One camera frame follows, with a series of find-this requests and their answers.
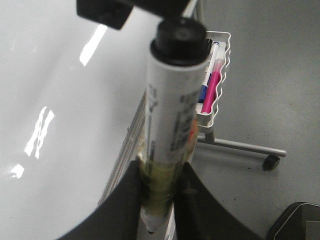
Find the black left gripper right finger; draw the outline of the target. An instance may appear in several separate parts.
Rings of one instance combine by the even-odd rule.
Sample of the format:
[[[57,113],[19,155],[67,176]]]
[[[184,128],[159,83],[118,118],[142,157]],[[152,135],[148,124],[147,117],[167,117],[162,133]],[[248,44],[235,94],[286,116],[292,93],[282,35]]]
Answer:
[[[182,167],[174,195],[178,240],[260,240],[208,191],[192,166]]]

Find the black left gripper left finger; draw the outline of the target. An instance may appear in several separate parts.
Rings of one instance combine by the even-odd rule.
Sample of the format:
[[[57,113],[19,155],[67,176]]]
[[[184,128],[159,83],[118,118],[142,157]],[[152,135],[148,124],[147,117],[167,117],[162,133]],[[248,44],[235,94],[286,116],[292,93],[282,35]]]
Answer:
[[[107,199],[61,240],[135,240],[137,238],[142,182],[140,162],[132,160]]]

